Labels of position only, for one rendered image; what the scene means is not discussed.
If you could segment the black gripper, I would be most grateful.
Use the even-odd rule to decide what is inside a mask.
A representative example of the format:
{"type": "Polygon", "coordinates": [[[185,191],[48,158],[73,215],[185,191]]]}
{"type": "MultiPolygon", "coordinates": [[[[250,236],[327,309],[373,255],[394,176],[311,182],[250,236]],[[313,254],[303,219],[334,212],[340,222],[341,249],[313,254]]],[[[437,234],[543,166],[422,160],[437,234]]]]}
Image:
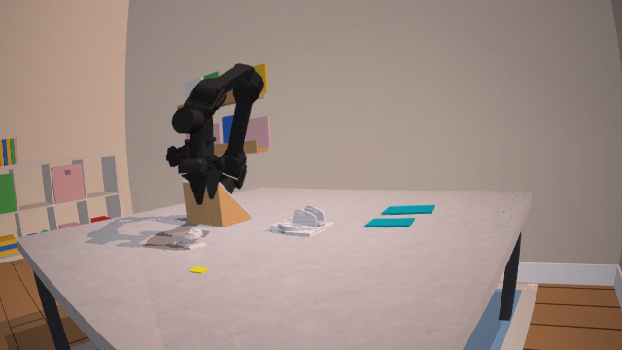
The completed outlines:
{"type": "Polygon", "coordinates": [[[207,185],[209,199],[214,199],[221,175],[224,171],[225,159],[214,155],[213,133],[196,133],[190,135],[190,159],[182,159],[178,164],[178,173],[187,181],[193,191],[197,205],[202,205],[207,185]]]}

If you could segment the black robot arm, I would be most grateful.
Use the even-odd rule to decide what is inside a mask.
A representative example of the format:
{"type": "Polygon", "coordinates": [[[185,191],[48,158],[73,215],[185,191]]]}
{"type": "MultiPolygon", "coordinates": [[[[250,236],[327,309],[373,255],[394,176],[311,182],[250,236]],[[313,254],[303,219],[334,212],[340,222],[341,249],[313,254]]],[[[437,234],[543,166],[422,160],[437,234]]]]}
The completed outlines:
{"type": "MultiPolygon", "coordinates": [[[[219,183],[232,194],[243,186],[247,174],[247,156],[243,150],[248,120],[253,103],[260,97],[264,82],[254,67],[247,64],[235,64],[234,68],[224,72],[217,78],[199,81],[186,99],[184,106],[179,108],[172,118],[173,129],[177,133],[194,135],[196,133],[213,133],[213,116],[226,100],[226,95],[233,90],[236,101],[228,149],[222,154],[225,159],[223,168],[226,175],[221,175],[219,183]]],[[[172,167],[178,166],[182,159],[190,159],[190,144],[176,149],[167,148],[166,161],[172,167]]]]}

